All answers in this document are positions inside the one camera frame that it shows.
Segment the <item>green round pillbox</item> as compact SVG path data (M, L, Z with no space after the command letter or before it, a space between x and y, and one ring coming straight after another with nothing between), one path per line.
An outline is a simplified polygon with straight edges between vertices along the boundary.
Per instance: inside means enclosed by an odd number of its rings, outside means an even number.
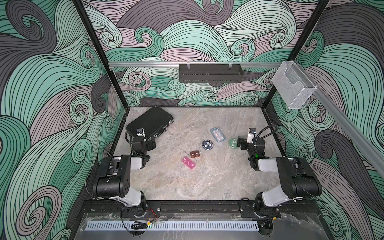
M239 146L238 146L238 140L237 140L237 139L234 139L234 138L229 139L229 146L230 146L231 148L233 148L233 149L238 148L238 147L239 147Z

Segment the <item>clear blue rectangular pillbox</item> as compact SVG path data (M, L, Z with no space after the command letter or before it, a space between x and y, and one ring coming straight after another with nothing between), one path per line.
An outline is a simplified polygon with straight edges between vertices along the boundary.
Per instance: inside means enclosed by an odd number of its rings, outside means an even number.
M216 127L216 128L212 128L211 130L211 133L213 135L213 137L215 138L215 140L220 143L220 142L223 142L226 140L226 137L225 135L222 133L222 131L220 130L220 128Z

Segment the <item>pink three-compartment pillbox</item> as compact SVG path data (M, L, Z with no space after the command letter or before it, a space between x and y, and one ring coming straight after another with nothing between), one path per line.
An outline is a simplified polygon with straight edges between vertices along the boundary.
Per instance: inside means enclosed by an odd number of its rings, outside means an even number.
M188 157L183 157L182 158L182 163L186 165L189 169L193 170L196 167L196 163L193 162L190 158Z

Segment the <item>blue round pillbox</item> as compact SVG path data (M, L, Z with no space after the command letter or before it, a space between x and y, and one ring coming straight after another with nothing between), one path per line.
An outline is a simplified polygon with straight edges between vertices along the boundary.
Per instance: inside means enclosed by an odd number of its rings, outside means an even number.
M214 147L214 143L211 140L204 140L202 142L202 147L204 150L211 150Z

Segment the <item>dark red two-compartment pillbox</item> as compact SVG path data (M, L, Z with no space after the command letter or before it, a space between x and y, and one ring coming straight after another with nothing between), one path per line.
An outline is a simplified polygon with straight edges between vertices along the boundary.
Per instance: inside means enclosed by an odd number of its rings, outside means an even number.
M198 157L200 157L200 152L198 150L191 151L190 156L191 156L191 158L198 158Z

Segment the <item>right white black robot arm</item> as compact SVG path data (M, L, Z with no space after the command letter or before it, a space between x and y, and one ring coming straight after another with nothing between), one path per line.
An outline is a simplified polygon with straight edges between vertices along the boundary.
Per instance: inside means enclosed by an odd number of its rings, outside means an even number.
M297 201L322 194L322 186L316 174L304 158L276 157L264 158L259 150L265 149L265 140L257 138L249 141L238 137L237 147L247 151L251 168L257 172L277 173L280 183L259 193L255 199L255 209L276 208L289 201Z

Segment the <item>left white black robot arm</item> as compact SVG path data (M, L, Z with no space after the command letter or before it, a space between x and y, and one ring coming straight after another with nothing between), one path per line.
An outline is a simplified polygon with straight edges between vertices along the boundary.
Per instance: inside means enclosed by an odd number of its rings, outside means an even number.
M150 159L147 153L155 148L153 138L139 136L133 138L131 154L104 158L93 183L95 198L116 200L134 215L144 215L147 211L146 197L131 186L131 172L145 168Z

